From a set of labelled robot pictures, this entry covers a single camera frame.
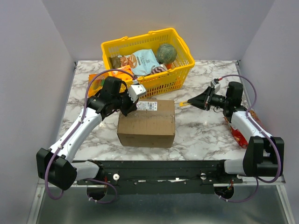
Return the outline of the yellow utility knife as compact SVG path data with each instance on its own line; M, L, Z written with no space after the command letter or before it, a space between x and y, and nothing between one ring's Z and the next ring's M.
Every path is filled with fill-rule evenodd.
M182 102L180 102L179 103L179 106L180 107L183 107L183 106L187 106L187 105L189 105L190 103L188 103L187 101L182 101Z

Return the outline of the brown cardboard express box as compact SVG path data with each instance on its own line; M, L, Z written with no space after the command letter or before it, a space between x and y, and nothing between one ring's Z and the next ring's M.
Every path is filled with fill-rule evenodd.
M125 147L172 147L176 132L174 101L141 100L136 107L127 116L119 115L120 143Z

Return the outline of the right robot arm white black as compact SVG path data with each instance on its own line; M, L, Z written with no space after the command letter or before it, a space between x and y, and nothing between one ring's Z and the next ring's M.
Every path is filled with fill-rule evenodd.
M283 171L284 141L266 132L254 115L242 105L241 83L229 82L225 96L216 93L219 89L220 84L215 79L202 94L187 100L187 104L205 111L211 107L221 108L234 139L246 150L242 159L224 161L224 166L215 171L216 180L225 183L231 179L232 174L280 177Z

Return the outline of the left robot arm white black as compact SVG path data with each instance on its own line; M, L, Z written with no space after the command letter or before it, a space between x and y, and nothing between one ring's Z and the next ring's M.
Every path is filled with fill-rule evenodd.
M125 82L108 77L102 89L85 99L84 108L65 134L49 149L41 148L36 154L38 176L61 190L67 190L75 182L88 179L93 184L103 181L100 166L92 161L73 164L73 159L91 133L104 118L119 110L128 115L136 110L139 98L146 94L143 85L134 81L121 91Z

